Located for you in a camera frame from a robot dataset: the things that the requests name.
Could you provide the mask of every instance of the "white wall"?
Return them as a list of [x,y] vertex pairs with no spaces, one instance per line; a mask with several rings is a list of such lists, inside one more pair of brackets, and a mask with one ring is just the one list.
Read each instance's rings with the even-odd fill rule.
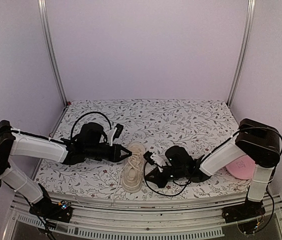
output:
[[[232,111],[282,134],[282,1],[257,1],[252,33]],[[282,158],[274,178],[282,197]]]
[[227,99],[247,0],[46,4],[70,100]]
[[[47,135],[62,103],[52,74],[38,1],[0,0],[0,120],[24,131]],[[16,163],[31,173],[36,162]],[[0,189],[0,238],[13,193]]]

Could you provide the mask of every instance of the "robotic arm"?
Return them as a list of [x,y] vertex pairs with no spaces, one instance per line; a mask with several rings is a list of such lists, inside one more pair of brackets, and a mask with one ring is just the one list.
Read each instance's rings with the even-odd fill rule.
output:
[[73,139],[57,141],[12,128],[6,120],[0,122],[0,180],[18,191],[32,204],[30,213],[57,221],[69,222],[73,209],[69,202],[52,203],[42,185],[32,181],[10,159],[10,156],[29,156],[74,165],[86,159],[120,162],[132,153],[119,144],[113,144],[123,126],[117,124],[106,135],[97,123],[84,124]]
[[155,183],[159,188],[164,188],[168,181],[184,177],[194,183],[204,182],[234,160],[248,155],[255,161],[256,168],[245,203],[225,207],[223,217],[228,223],[263,215],[265,209],[262,199],[280,161],[280,135],[275,128],[250,119],[240,122],[237,133],[237,136],[229,138],[206,157],[199,159],[193,160],[180,146],[172,146],[165,152],[169,164],[165,164],[155,153],[146,152],[144,158],[157,167],[145,176],[145,180]]

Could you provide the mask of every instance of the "floral tablecloth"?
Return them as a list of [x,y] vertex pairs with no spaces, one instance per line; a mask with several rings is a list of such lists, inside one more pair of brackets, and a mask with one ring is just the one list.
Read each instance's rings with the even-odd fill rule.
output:
[[[74,101],[62,119],[55,139],[69,138],[71,127],[82,114],[98,111],[106,114],[112,125],[122,124],[124,130],[115,143],[127,147],[132,142],[140,142],[151,152],[165,159],[165,151],[173,146],[184,147],[193,158],[198,158],[226,140],[237,128],[234,117],[224,101],[218,100],[87,100]],[[74,133],[80,131],[84,123],[96,122],[109,130],[106,120],[98,114],[83,118]],[[119,172],[125,161],[111,163],[87,160],[76,165],[62,165],[43,160],[35,180],[48,191],[89,198],[110,199],[118,184]],[[247,190],[250,181],[239,180],[221,169],[209,180],[192,183],[179,199],[207,198],[241,193]],[[179,192],[180,186],[169,182],[160,192],[171,195]],[[168,197],[149,190],[143,183],[141,191],[127,193],[120,185],[115,199],[120,200],[160,200]]]

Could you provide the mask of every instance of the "leaf pattern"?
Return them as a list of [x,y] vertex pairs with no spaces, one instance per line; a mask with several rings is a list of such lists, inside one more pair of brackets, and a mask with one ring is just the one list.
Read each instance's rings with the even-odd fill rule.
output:
[[[98,111],[107,115],[112,125],[122,124],[124,130],[115,143],[128,147],[132,142],[142,143],[146,150],[165,159],[165,151],[173,146],[184,147],[193,158],[208,153],[226,140],[238,128],[224,101],[218,100],[87,100],[74,101],[63,117],[55,134],[56,139],[69,138],[74,122],[84,113]],[[84,117],[74,130],[78,133],[84,123],[96,122],[109,130],[107,121],[98,114]],[[63,165],[43,160],[36,181],[48,191],[89,198],[110,199],[119,182],[119,173],[125,161],[112,163],[87,160],[76,165]],[[178,199],[196,199],[237,194],[247,191],[249,180],[239,180],[221,169],[209,180],[192,183]],[[181,187],[169,182],[163,189],[149,183],[161,193],[172,195]],[[120,185],[115,199],[160,200],[172,199],[158,195],[143,183],[141,191],[127,193]]]

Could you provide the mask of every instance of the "pink plate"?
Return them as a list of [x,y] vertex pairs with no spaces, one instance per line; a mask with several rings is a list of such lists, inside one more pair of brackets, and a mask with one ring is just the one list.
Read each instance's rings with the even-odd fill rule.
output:
[[253,177],[256,163],[248,155],[244,155],[226,165],[225,167],[226,170],[235,178],[248,180],[252,179]]

